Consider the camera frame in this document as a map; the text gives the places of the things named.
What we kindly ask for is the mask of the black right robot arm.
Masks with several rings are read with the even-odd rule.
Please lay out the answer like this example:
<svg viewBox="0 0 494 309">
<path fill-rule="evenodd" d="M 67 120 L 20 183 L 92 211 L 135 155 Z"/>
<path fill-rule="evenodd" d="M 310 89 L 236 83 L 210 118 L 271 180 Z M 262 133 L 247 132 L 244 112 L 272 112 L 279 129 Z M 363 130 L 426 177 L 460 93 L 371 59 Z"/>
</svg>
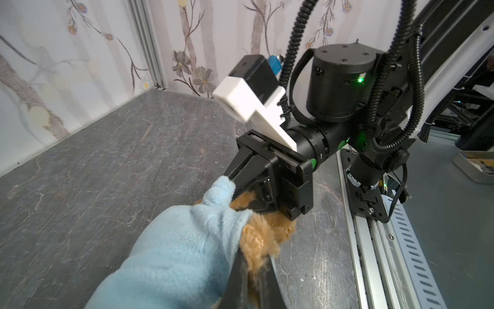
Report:
<svg viewBox="0 0 494 309">
<path fill-rule="evenodd" d="M 434 105 L 439 76 L 493 18 L 492 1 L 403 1 L 387 51 L 358 42 L 298 56 L 315 1 L 298 11 L 284 57 L 245 55 L 214 92 L 235 120 L 255 127 L 237 140 L 225 171 L 233 201 L 296 220 L 313 208 L 313 173 L 346 145 L 343 177 L 351 212 L 387 223 L 383 175 L 406 168 L 414 132 Z"/>
</svg>

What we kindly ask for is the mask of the light blue teddy hoodie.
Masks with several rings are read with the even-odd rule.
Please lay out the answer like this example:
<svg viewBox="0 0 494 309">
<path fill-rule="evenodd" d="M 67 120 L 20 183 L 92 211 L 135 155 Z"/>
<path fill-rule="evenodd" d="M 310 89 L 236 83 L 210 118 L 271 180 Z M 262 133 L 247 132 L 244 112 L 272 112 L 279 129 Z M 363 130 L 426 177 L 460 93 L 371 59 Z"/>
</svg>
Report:
<svg viewBox="0 0 494 309">
<path fill-rule="evenodd" d="M 234 191 L 221 176 L 200 204 L 163 211 L 86 308 L 217 308 L 252 216 L 230 208 Z"/>
</svg>

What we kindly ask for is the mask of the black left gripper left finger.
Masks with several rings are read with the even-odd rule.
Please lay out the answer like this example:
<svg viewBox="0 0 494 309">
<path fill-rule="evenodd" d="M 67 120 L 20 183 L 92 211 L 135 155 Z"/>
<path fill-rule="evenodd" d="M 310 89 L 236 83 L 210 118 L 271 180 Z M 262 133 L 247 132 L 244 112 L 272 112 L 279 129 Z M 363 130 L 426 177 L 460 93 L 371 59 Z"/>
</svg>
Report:
<svg viewBox="0 0 494 309">
<path fill-rule="evenodd" d="M 248 264 L 241 249 L 237 251 L 225 293 L 218 309 L 245 309 L 249 305 Z"/>
</svg>

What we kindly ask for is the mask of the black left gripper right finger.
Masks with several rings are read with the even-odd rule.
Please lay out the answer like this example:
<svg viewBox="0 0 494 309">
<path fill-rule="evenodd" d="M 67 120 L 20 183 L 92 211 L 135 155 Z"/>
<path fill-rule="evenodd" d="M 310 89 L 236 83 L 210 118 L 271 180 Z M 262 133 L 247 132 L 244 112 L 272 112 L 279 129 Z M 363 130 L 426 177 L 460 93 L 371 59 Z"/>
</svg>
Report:
<svg viewBox="0 0 494 309">
<path fill-rule="evenodd" d="M 266 260 L 265 266 L 258 273 L 259 308 L 287 309 L 281 293 L 272 259 Z"/>
</svg>

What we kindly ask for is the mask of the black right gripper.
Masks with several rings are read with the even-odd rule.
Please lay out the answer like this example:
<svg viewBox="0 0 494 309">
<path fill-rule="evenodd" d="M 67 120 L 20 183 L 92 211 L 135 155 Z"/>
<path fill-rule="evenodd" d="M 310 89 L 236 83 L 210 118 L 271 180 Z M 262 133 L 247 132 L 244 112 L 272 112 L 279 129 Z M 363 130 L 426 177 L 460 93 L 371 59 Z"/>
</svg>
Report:
<svg viewBox="0 0 494 309">
<path fill-rule="evenodd" d="M 238 137 L 238 152 L 223 175 L 235 184 L 236 197 L 255 193 L 249 209 L 279 211 L 294 221 L 314 207 L 314 131 L 289 130 L 288 135 L 295 139 L 296 151 L 255 130 Z"/>
</svg>

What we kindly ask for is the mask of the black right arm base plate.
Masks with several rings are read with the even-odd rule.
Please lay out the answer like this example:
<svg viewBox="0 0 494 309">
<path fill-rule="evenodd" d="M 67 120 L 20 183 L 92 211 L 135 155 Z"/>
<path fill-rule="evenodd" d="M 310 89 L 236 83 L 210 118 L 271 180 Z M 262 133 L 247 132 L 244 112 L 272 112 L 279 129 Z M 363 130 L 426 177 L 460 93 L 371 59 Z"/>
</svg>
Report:
<svg viewBox="0 0 494 309">
<path fill-rule="evenodd" d="M 340 150 L 343 180 L 353 215 L 382 223 L 390 220 L 390 211 L 385 206 L 379 190 L 379 181 L 386 172 L 386 161 L 389 157 L 389 153 Z"/>
</svg>

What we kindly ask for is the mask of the brown teddy bear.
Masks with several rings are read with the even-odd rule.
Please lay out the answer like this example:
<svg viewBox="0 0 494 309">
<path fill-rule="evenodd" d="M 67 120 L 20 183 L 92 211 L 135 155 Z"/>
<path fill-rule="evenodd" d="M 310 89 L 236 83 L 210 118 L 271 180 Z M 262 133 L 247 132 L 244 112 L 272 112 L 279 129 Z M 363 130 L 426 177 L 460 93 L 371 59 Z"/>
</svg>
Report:
<svg viewBox="0 0 494 309">
<path fill-rule="evenodd" d="M 287 242 L 296 231 L 296 223 L 288 220 L 281 212 L 253 214 L 243 227 L 239 249 L 248 264 L 248 308 L 259 308 L 258 273 L 266 260 L 280 254 L 280 246 Z M 218 308 L 222 297 L 213 306 Z"/>
</svg>

